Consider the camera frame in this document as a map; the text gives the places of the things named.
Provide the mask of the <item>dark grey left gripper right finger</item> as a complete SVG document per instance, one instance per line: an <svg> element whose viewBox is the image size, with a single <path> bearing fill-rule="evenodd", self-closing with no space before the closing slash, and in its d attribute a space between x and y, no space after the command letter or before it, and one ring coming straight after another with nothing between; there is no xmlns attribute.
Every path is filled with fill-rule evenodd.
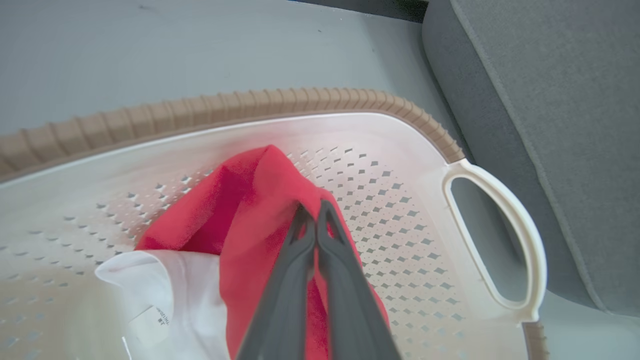
<svg viewBox="0 0 640 360"><path fill-rule="evenodd" d="M400 360L380 306L338 211L322 200L317 218L318 269L327 287L332 360Z"/></svg>

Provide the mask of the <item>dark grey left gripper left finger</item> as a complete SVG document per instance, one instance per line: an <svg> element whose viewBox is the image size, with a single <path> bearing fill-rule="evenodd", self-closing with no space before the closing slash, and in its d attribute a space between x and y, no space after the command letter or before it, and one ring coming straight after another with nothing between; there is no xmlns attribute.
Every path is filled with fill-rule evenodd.
<svg viewBox="0 0 640 360"><path fill-rule="evenodd" d="M316 223L299 205L235 358L304 360L307 285L313 277Z"/></svg>

